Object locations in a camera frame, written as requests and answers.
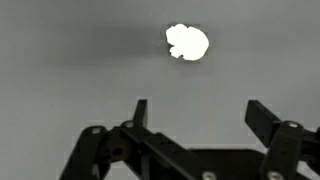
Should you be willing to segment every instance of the bolt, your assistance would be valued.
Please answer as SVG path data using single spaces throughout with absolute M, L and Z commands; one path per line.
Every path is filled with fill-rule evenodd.
M 268 178 L 269 178 L 269 180 L 284 180 L 283 176 L 276 171 L 268 172 Z
M 132 128 L 134 125 L 133 121 L 127 121 L 124 126 L 127 127 L 127 128 Z
M 101 132 L 100 128 L 94 128 L 92 129 L 92 134 L 99 134 Z
M 294 122 L 289 122 L 289 126 L 290 126 L 290 127 L 293 127 L 293 128 L 297 128 L 297 127 L 298 127 L 298 124 L 297 124 L 297 123 L 294 123 Z
M 213 172 L 205 171 L 202 173 L 202 180 L 216 180 L 216 175 Z

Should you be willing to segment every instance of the screw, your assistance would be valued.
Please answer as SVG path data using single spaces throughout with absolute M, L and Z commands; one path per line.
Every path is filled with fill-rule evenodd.
M 101 129 L 100 128 L 94 128 L 92 130 L 92 134 L 99 134 L 101 132 Z
M 297 128 L 297 127 L 298 127 L 298 124 L 297 124 L 297 123 L 294 123 L 294 122 L 289 122 L 289 126 L 290 126 L 290 127 L 293 127 L 293 128 Z
M 132 128 L 134 125 L 133 121 L 127 121 L 124 126 L 126 126 L 127 128 Z
M 284 180 L 283 176 L 276 171 L 268 172 L 268 178 L 269 178 L 269 180 Z
M 216 180 L 216 175 L 213 172 L 205 171 L 202 173 L 202 180 Z

